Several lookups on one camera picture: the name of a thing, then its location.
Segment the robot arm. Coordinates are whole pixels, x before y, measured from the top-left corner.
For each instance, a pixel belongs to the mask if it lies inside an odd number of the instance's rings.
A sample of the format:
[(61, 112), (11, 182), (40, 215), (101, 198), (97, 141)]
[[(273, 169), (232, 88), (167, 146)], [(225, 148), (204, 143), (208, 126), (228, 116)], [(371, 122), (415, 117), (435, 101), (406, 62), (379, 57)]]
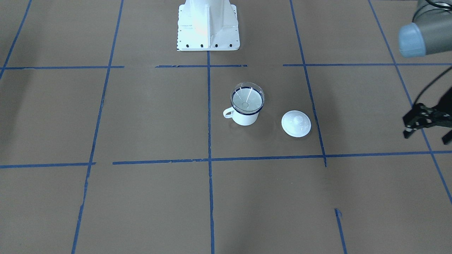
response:
[[(410, 24), (400, 28), (398, 44), (404, 58), (415, 58), (449, 52), (452, 49), (452, 3), (450, 0), (419, 0)], [(417, 130), (431, 127), (451, 128), (452, 92), (439, 98), (436, 106), (419, 102), (421, 96), (440, 78), (451, 71), (448, 67), (417, 95), (410, 111), (403, 117), (403, 135), (410, 138)]]

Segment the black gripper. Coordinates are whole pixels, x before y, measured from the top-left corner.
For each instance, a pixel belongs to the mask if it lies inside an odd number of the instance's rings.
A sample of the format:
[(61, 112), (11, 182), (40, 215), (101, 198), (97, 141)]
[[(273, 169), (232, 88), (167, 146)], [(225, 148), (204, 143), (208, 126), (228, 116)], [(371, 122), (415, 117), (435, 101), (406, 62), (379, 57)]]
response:
[[(435, 109), (441, 112), (442, 117), (440, 117), (439, 122), (436, 122), (436, 126), (451, 128), (451, 114), (452, 114), (452, 94), (445, 93), (440, 99)], [(405, 128), (404, 138), (408, 139), (412, 136), (412, 129)], [(442, 137), (442, 143), (444, 145), (449, 145), (452, 142), (452, 130), (447, 132)]]

